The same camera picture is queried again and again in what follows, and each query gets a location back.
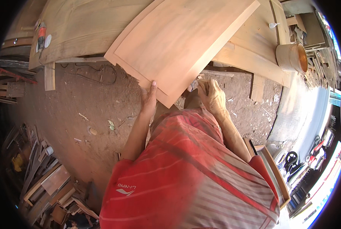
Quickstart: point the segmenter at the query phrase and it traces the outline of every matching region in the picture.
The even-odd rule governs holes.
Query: red object
[[[318,151],[322,147],[323,142],[324,142],[324,140],[314,148],[314,151]]]
[[[31,84],[38,84],[38,82],[36,82],[36,81],[34,81],[34,80],[30,80],[30,79],[28,79],[28,78],[19,76],[19,75],[15,74],[15,73],[12,73],[12,72],[10,72],[10,71],[7,71],[7,70],[5,70],[5,69],[0,68],[0,74],[3,74],[3,73],[4,73],[5,75],[7,75],[7,76],[17,78],[17,80],[24,80],[24,81],[29,82],[29,83],[31,83]]]
[[[139,158],[114,166],[101,228],[276,224],[277,193],[262,158],[247,164],[230,152],[205,108],[162,115],[153,127]]]

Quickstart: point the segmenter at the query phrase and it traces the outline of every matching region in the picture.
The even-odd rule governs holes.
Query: round container
[[[287,155],[287,151],[285,149],[278,149],[275,144],[267,145],[267,149],[270,152],[275,164],[279,165],[282,162],[285,162],[285,157]]]
[[[301,44],[278,45],[276,59],[283,71],[305,73],[308,70],[308,58]]]

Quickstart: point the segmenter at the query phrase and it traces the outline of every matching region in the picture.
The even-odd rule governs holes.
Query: hand
[[[223,115],[227,111],[225,93],[216,80],[198,80],[198,96],[214,117]]]
[[[156,81],[151,83],[149,92],[141,88],[141,113],[145,116],[152,117],[155,113],[156,96],[155,92],[158,88]]]

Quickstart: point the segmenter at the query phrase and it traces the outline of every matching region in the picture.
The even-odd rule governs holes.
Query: li-ning logo
[[[134,186],[134,185],[125,185],[125,184],[118,184],[117,186],[118,186],[118,187],[123,187],[123,188],[133,188],[133,189],[136,188],[136,186]],[[135,190],[132,190],[132,191],[130,191],[130,192],[126,192],[125,190],[123,190],[122,188],[120,188],[120,189],[116,189],[116,191],[118,191],[119,193],[125,194],[126,196],[129,196],[129,195],[131,195]]]

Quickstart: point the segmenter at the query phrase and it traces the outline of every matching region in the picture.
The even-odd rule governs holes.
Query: red metal frame
[[[11,71],[7,71],[5,69],[0,68],[0,74],[3,74],[3,73],[6,74],[7,76],[17,78],[18,80],[24,80],[24,81],[29,82],[31,84],[38,84],[38,82],[36,82],[34,80],[30,80],[28,78],[25,78],[25,77],[22,77],[22,76],[15,74],[15,73],[12,73]]]

